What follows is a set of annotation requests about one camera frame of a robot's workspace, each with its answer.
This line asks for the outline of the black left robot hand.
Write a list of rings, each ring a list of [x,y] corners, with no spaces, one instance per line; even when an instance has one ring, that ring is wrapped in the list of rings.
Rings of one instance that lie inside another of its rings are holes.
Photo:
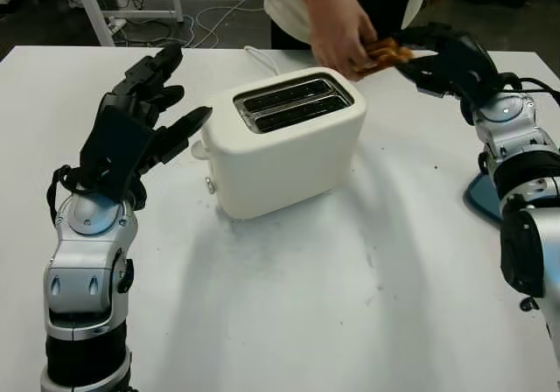
[[[124,79],[107,94],[111,115],[121,121],[116,125],[116,153],[106,156],[101,181],[127,191],[133,178],[184,151],[213,113],[200,106],[169,126],[156,126],[161,114],[185,96],[183,86],[167,84],[182,59],[179,44],[166,45],[125,71]]]

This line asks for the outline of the person's right hand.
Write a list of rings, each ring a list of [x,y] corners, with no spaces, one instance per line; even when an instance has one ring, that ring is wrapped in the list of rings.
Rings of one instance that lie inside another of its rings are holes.
[[[377,33],[357,0],[309,0],[311,51],[317,62],[350,81],[373,66],[364,44]]]

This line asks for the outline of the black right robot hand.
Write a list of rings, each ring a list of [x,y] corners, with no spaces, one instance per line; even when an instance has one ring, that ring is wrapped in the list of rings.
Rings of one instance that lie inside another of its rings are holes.
[[[396,67],[420,91],[439,97],[455,95],[480,107],[505,87],[486,49],[466,31],[429,23],[392,37],[399,46],[433,52]]]

